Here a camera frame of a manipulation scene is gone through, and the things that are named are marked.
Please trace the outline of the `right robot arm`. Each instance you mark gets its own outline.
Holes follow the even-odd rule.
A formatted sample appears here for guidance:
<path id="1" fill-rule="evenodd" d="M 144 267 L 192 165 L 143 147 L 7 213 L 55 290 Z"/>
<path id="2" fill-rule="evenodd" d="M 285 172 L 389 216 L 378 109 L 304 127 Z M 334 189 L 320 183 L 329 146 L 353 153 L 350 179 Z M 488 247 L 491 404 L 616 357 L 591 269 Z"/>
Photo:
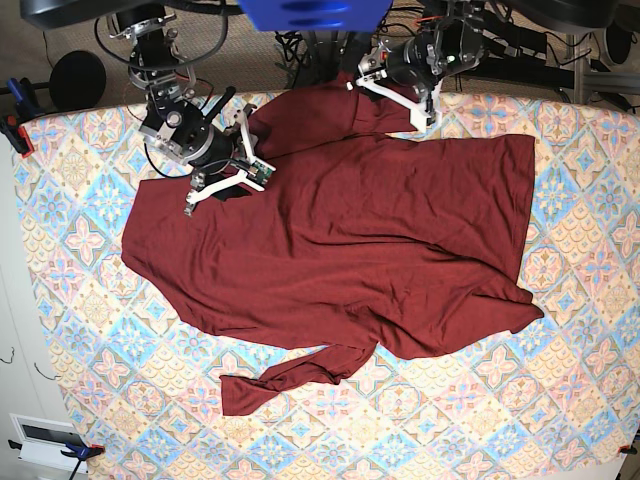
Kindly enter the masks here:
<path id="1" fill-rule="evenodd" d="M 105 22 L 111 38 L 132 44 L 128 58 L 110 56 L 126 64 L 131 83 L 145 92 L 146 116 L 139 128 L 144 147 L 192 168 L 184 208 L 190 216 L 210 197 L 225 200 L 264 191 L 276 168 L 255 152 L 258 139 L 250 133 L 249 117 L 256 105 L 236 111 L 231 126 L 221 130 L 214 119 L 236 89 L 228 87 L 208 112 L 197 104 L 196 61 L 179 52 L 177 31 L 167 27 L 174 19 L 163 5 L 148 3 L 109 14 Z"/>

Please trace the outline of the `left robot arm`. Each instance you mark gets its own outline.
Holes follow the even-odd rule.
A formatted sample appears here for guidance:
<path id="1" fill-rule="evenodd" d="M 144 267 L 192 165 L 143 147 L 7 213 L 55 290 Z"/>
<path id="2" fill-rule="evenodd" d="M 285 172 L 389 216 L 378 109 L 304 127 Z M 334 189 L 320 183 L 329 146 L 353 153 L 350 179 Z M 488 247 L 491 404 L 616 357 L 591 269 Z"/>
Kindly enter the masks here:
<path id="1" fill-rule="evenodd" d="M 408 110 L 415 130 L 424 132 L 441 121 L 443 81 L 478 66 L 487 21 L 510 21 L 512 8 L 497 1 L 424 1 L 388 11 L 419 16 L 414 27 L 382 18 L 373 33 L 353 37 L 347 53 L 362 56 L 346 89 L 398 104 Z"/>

